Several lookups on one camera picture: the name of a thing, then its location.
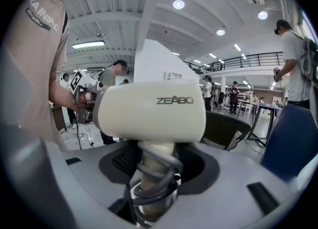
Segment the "black mesh chair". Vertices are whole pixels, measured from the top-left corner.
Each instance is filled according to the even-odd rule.
[[[224,150],[233,150],[251,130],[251,126],[237,118],[217,112],[206,112],[207,123],[202,142]]]

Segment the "white robot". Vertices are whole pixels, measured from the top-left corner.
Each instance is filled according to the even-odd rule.
[[[51,228],[268,228],[289,207],[262,220],[286,200],[289,188],[246,157],[197,143],[206,112],[194,81],[105,91],[79,70],[71,86],[75,103],[80,92],[89,102],[78,123],[93,121],[127,141],[61,153],[17,127],[2,126],[0,132],[11,185]]]

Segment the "chair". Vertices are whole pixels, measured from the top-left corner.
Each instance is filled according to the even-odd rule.
[[[251,126],[237,118],[217,112],[206,112],[207,122],[203,142],[207,145],[233,150],[251,130]]]
[[[289,182],[318,153],[318,127],[310,110],[283,108],[269,136],[260,164]]]

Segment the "white wall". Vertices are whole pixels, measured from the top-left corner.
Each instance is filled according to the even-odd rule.
[[[115,85],[121,84],[124,81],[124,79],[127,79],[129,81],[129,83],[133,83],[134,82],[134,75],[130,74],[128,76],[116,76]]]
[[[199,84],[199,76],[188,65],[154,40],[146,39],[143,50],[136,53],[134,71],[134,82],[163,80],[164,72],[172,72]]]

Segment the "floor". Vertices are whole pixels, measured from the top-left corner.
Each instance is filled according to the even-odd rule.
[[[226,111],[226,110],[215,109],[215,111],[229,115],[228,111]],[[244,113],[243,116],[240,113],[238,118],[246,121],[249,124],[251,124],[251,122],[252,122],[252,115],[248,114],[248,113]],[[67,117],[65,117],[65,122],[67,125],[69,124]],[[269,124],[268,118],[259,117],[259,120],[257,122],[257,125],[255,127],[254,132],[259,137],[266,136],[268,124]],[[94,147],[103,146],[103,141],[102,141],[101,136],[100,136],[100,131],[95,127],[94,124],[79,125],[80,145],[79,145],[79,140],[77,138],[77,130],[76,129],[68,128],[67,131],[61,130],[60,133],[61,133],[61,136],[62,136],[64,142],[65,142],[67,149],[70,151],[79,150],[80,145],[81,145],[82,149],[91,149]],[[264,152],[264,148],[261,147],[255,141],[242,140],[237,145],[237,147],[234,150],[232,150],[231,152],[249,157],[252,160],[254,160],[255,162],[259,162],[261,157],[262,157],[262,154]]]

